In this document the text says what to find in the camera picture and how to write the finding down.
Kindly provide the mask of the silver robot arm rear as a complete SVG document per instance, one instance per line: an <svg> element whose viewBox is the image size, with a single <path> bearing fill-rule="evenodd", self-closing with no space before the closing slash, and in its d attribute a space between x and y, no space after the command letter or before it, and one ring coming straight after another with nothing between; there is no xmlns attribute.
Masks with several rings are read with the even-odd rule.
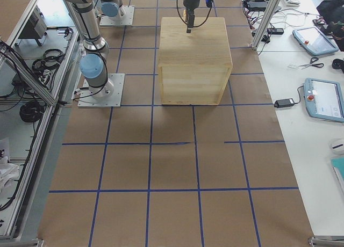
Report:
<svg viewBox="0 0 344 247"><path fill-rule="evenodd" d="M120 20L125 15L122 0L101 0L101 11L112 20Z"/></svg>

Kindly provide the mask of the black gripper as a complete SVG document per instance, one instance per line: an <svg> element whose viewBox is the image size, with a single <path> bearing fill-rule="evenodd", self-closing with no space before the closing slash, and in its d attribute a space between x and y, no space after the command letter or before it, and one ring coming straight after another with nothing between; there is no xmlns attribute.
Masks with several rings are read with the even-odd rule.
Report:
<svg viewBox="0 0 344 247"><path fill-rule="evenodd" d="M195 14L194 10L199 7L200 0L183 0L183 5L186 8L186 23L187 33L191 33L191 29L194 27ZM213 0L205 0L208 8L212 7Z"/></svg>

